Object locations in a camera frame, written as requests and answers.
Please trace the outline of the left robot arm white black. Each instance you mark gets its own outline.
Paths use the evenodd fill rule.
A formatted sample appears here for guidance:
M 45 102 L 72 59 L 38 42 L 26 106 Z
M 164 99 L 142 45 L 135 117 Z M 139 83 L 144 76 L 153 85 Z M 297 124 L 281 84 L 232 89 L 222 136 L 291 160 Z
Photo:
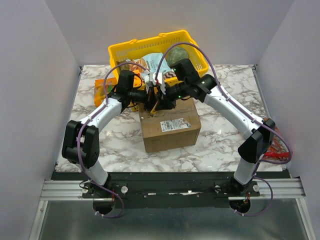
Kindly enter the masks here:
M 62 144 L 62 157 L 78 165 L 93 184 L 93 191 L 101 198 L 111 191 L 109 174 L 98 161 L 100 154 L 99 134 L 107 124 L 122 113 L 131 103 L 151 103 L 154 87 L 165 92 L 161 74 L 147 71 L 140 85 L 134 86 L 138 75 L 129 70 L 122 70 L 118 82 L 105 95 L 102 103 L 80 121 L 70 120 L 65 128 Z

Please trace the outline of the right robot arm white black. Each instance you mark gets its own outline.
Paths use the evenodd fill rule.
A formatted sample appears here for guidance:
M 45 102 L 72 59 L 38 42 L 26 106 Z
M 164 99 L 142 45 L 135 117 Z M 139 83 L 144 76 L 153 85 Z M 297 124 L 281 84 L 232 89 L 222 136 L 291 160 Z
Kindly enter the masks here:
M 259 161 L 273 142 L 275 122 L 250 112 L 228 94 L 214 76 L 200 76 L 189 59 L 178 61 L 173 65 L 173 71 L 180 81 L 173 86 L 165 84 L 159 74 L 153 74 L 160 88 L 157 106 L 171 109 L 176 100 L 191 97 L 217 110 L 241 133 L 244 142 L 238 147 L 240 162 L 230 183 L 230 191 L 236 196 L 243 195 Z

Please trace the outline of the yellow utility knife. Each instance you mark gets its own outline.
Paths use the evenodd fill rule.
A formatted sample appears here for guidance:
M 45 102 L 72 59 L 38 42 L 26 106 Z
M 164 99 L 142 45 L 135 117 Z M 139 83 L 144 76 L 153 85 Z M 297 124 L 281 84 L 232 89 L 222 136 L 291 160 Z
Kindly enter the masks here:
M 155 115 L 156 112 L 158 111 L 158 110 L 157 110 L 157 107 L 158 107 L 159 103 L 160 103 L 160 101 L 157 100 L 157 101 L 155 102 L 153 108 L 150 110 L 150 115 L 151 115 L 151 116 Z

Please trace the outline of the brown cardboard express box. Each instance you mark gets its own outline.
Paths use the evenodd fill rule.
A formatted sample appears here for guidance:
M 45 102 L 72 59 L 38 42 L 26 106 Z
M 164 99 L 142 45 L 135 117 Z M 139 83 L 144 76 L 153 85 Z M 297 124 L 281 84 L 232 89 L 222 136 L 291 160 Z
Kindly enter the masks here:
M 202 125 L 192 98 L 177 100 L 174 109 L 160 110 L 153 115 L 140 104 L 138 113 L 147 153 L 196 144 Z

